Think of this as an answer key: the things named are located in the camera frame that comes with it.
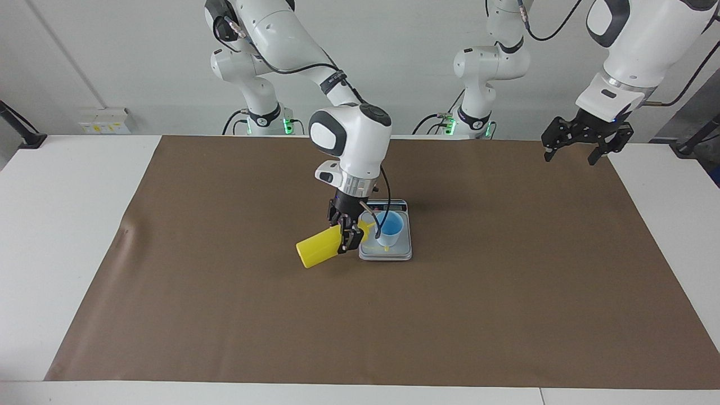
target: black pole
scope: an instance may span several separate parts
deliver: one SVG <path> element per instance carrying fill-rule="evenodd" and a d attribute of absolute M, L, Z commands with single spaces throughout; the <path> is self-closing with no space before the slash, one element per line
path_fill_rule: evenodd
<path fill-rule="evenodd" d="M 20 149 L 37 149 L 48 137 L 44 133 L 30 132 L 25 125 L 23 125 L 20 120 L 15 117 L 15 115 L 7 107 L 7 104 L 2 102 L 2 100 L 0 100 L 0 116 L 2 116 L 5 122 L 10 124 L 10 126 L 20 134 L 20 136 L 22 136 L 22 139 L 25 142 L 19 146 Z"/>
<path fill-rule="evenodd" d="M 695 150 L 695 147 L 698 145 L 698 143 L 705 140 L 708 135 L 710 135 L 714 130 L 716 130 L 718 127 L 720 127 L 720 114 L 716 115 L 715 118 L 710 120 L 709 123 L 705 124 L 704 127 L 700 128 L 698 133 L 693 135 L 692 138 L 688 139 L 687 142 L 678 145 L 675 150 L 677 153 L 690 156 L 692 152 Z"/>

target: electrical box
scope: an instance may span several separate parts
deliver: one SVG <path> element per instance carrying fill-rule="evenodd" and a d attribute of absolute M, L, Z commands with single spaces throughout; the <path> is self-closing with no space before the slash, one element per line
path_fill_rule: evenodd
<path fill-rule="evenodd" d="M 104 110 L 81 110 L 78 124 L 84 133 L 131 134 L 135 122 L 125 108 L 106 108 Z"/>

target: yellow object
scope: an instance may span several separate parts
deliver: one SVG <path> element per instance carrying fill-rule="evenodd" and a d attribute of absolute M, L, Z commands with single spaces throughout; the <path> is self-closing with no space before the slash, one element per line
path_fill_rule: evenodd
<path fill-rule="evenodd" d="M 370 234 L 370 228 L 375 226 L 375 224 L 368 224 L 364 221 L 360 221 L 358 226 L 365 233 L 362 239 L 362 241 L 365 242 Z M 342 235 L 340 235 L 340 226 L 335 225 L 332 228 L 325 229 L 315 236 L 305 239 L 295 245 L 295 247 L 297 248 L 297 254 L 300 255 L 302 264 L 306 269 L 309 269 L 324 262 L 325 260 L 332 259 L 337 256 L 338 248 L 340 247 L 341 242 Z"/>

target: brown tablecloth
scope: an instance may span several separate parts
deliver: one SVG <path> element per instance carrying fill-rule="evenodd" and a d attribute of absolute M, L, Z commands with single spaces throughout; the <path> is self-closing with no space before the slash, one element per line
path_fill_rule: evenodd
<path fill-rule="evenodd" d="M 333 194 L 312 178 L 324 155 L 164 137 L 47 379 L 720 388 L 610 162 L 542 152 L 393 141 L 413 259 L 305 270 L 294 244 L 326 227 Z"/>

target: white table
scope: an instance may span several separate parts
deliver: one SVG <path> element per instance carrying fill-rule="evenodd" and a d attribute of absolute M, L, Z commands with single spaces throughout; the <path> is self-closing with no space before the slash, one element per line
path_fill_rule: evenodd
<path fill-rule="evenodd" d="M 160 136 L 52 136 L 0 172 L 0 404 L 720 404 L 720 391 L 42 382 Z M 667 146 L 611 161 L 720 347 L 720 190 Z"/>

